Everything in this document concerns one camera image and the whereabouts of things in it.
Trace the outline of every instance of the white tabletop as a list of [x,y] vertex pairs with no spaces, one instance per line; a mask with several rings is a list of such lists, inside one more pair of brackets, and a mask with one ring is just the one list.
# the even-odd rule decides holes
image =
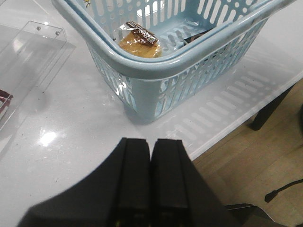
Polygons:
[[0,132],[0,227],[69,188],[110,154],[122,137],[182,139],[194,159],[303,77],[303,1],[275,14],[240,63],[201,92],[144,124],[99,75],[79,34],[49,1],[7,0],[0,23],[63,27],[75,46],[42,93],[35,88]]

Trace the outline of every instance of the black plastic part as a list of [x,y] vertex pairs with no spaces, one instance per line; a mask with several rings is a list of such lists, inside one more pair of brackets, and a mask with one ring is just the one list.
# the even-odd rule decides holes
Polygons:
[[197,172],[181,140],[158,140],[151,160],[153,226],[240,226]]
[[[144,148],[133,153],[135,142],[136,140],[122,138],[108,158],[89,176],[67,191],[30,208],[18,227],[110,226],[116,217],[115,212],[118,204],[127,206],[127,201],[119,203],[118,197],[123,200],[125,194],[119,193],[118,188],[124,187],[128,180],[134,182],[141,181],[143,178],[148,179],[146,163],[149,162],[149,151],[146,141],[138,140],[140,147]],[[129,178],[129,174],[133,171],[129,169],[129,165],[141,169],[142,162],[144,162],[145,171],[143,170],[139,175],[134,175],[140,179]],[[146,194],[148,192],[142,192],[139,198],[145,197]],[[148,207],[146,202],[147,200],[139,200],[136,205],[145,209]]]
[[128,139],[112,226],[147,227],[150,222],[150,153],[146,140]]
[[151,158],[153,226],[189,226],[189,209],[175,140],[158,140]]
[[272,201],[277,195],[278,195],[278,191],[274,190],[272,191],[271,193],[268,193],[265,198],[264,198],[264,201],[265,202],[270,202]]
[[277,107],[280,105],[280,103],[283,101],[283,99],[287,96],[287,94],[290,92],[290,90],[292,88],[293,88],[293,86],[288,88],[285,92],[283,92],[281,95],[279,95],[273,101],[271,101],[269,104],[264,106],[258,112],[253,123],[250,125],[250,128],[255,131],[258,131],[259,129],[261,129],[262,126],[265,124],[265,122],[268,120],[268,118],[271,116],[271,114],[277,109]]
[[239,227],[189,159],[181,140],[176,141],[187,191],[187,201],[195,227]]
[[245,224],[252,215],[273,221],[264,210],[252,204],[243,203],[227,205],[225,208],[237,219],[241,225]]

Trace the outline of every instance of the small item in acrylic box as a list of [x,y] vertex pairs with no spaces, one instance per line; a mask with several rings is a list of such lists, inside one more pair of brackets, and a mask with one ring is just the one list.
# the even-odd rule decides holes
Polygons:
[[7,111],[10,101],[12,100],[13,95],[0,89],[0,120]]
[[130,33],[119,42],[119,46],[123,50],[144,58],[161,56],[161,47],[157,43],[159,40],[153,33],[133,21],[126,22],[126,26],[121,27],[124,28],[124,30],[130,31]]

